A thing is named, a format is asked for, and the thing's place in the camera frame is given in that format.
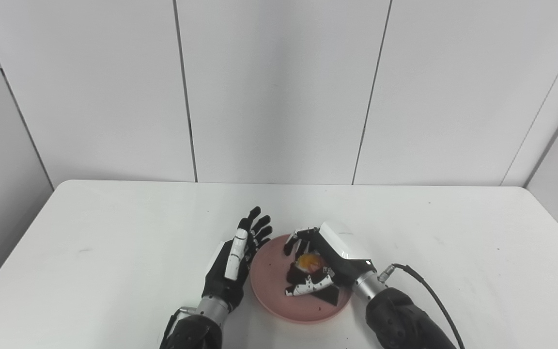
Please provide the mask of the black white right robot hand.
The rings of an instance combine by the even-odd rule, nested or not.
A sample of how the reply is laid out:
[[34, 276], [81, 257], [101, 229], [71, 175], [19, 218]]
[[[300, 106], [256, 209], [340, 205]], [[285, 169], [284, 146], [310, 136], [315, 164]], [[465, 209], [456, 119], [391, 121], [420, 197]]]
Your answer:
[[285, 256], [294, 256], [294, 262], [306, 254], [319, 256], [322, 263], [317, 270], [305, 273], [303, 281], [285, 289], [289, 297], [321, 291], [331, 286], [352, 287], [365, 275], [377, 270], [358, 239], [341, 223], [326, 221], [320, 227], [295, 230], [283, 246]]

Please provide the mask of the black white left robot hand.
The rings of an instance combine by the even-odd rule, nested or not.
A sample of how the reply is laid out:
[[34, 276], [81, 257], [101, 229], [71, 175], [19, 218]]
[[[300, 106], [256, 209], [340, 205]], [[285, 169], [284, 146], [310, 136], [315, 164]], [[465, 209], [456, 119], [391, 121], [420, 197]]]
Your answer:
[[219, 244], [216, 257], [204, 279], [203, 298], [224, 301], [229, 312], [240, 305], [252, 261], [270, 241], [269, 236], [273, 231], [270, 222], [270, 216], [261, 217], [259, 206], [240, 220], [234, 237]]

